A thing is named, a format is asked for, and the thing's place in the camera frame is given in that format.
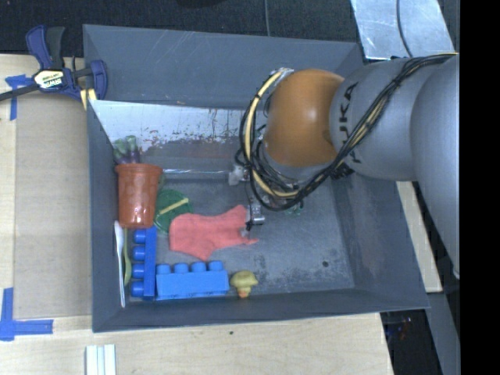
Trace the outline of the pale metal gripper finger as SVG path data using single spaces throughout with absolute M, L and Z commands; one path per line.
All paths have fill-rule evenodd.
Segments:
M 241 228 L 241 236 L 249 236 L 252 228 L 256 226 L 262 226 L 265 223 L 264 215 L 254 216 L 250 212 L 248 212 L 245 218 L 245 225 Z

